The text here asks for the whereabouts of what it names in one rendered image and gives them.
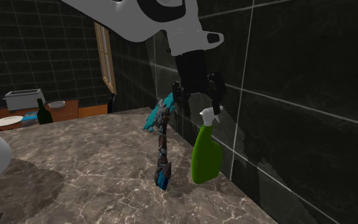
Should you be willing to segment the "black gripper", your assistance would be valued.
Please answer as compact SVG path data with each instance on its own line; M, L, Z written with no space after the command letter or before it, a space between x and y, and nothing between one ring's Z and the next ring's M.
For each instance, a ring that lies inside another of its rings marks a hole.
M177 72L181 80L171 83L174 102L183 110L183 116L190 117L190 94L204 93L212 99L212 105L217 108L226 85L220 72L207 75L207 64L203 50L195 50L175 56Z

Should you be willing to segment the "blue and brown toy axe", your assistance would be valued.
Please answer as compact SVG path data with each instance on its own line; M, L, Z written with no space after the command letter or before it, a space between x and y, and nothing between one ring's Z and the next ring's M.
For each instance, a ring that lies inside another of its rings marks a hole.
M146 119L143 130L152 132L158 129L158 161L155 172L155 184L166 190L171 177L172 164L167 159L167 125L170 114L175 109L173 93L161 99Z

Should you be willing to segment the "green spray bottle white nozzle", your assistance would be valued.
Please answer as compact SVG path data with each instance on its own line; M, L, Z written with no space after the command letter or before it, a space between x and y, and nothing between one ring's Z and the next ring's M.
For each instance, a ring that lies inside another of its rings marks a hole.
M222 161L222 147L212 140L213 121L219 122L213 108L200 112L203 118L191 158L191 177L195 184L202 184L219 175Z

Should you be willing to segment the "dark chair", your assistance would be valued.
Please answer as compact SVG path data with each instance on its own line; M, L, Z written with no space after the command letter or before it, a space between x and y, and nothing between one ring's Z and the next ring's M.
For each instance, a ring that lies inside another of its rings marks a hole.
M116 94L111 94L107 103L107 112L115 113L118 111L118 106L116 103Z

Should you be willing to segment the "orange wooden cabinet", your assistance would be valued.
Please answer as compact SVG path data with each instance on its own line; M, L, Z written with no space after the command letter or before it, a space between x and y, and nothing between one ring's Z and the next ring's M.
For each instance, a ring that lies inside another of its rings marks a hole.
M107 104L89 106L78 109L78 117L84 118L89 116L97 116L107 114Z

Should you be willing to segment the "brown wooden table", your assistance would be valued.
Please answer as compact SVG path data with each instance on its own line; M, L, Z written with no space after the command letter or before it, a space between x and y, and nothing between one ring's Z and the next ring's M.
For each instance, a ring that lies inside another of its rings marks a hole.
M48 103L45 108L52 114L54 122L61 122L65 120L72 120L78 118L78 100L65 101L65 106L61 108L51 108ZM0 118L8 116L24 116L27 112L37 111L38 108L22 109L17 111L9 111L8 108L0 109ZM17 129L22 126L22 122L14 123L7 126L0 127L0 131Z

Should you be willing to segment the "wooden frame window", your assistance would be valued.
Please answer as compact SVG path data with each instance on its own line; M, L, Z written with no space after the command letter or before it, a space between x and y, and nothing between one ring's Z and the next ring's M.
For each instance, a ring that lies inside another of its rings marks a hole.
M114 77L113 61L111 58L111 46L109 43L109 32L97 22L94 23L97 37L97 46L100 57L103 81L111 93L116 94L116 84Z

